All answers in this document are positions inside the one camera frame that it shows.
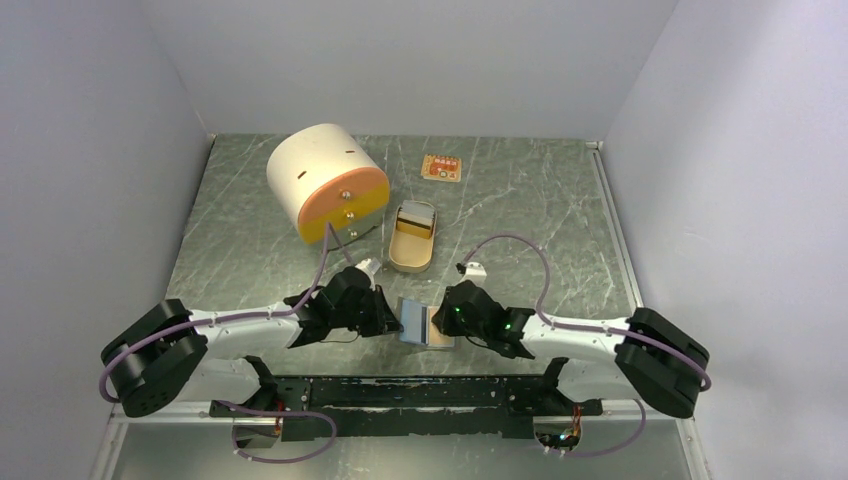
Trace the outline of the gold oval tray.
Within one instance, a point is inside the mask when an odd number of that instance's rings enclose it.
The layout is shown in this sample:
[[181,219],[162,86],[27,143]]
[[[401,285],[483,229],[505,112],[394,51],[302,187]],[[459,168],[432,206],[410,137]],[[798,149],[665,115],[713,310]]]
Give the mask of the gold oval tray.
[[389,261],[398,271],[404,273],[420,273],[429,268],[433,258],[435,230],[430,239],[422,239],[399,232],[393,224],[389,245]]

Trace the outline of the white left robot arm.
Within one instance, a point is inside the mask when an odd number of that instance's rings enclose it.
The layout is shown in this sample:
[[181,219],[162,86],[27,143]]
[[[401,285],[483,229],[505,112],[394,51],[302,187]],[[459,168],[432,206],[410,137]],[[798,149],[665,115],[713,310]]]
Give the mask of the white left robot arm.
[[131,418],[199,401],[261,416],[286,407],[262,354],[320,343],[334,330],[369,338],[402,329],[382,287],[354,266],[261,308],[209,312],[167,299],[101,351],[98,387]]

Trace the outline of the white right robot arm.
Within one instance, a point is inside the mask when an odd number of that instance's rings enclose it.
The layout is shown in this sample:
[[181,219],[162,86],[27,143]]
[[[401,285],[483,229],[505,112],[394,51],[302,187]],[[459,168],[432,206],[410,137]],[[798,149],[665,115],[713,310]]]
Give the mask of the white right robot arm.
[[707,386],[708,350],[646,307],[605,320],[545,317],[532,308],[504,307],[466,280],[446,290],[433,323],[445,336],[474,337],[505,358],[563,360],[539,389],[542,406],[553,414],[586,401],[641,400],[687,419]]

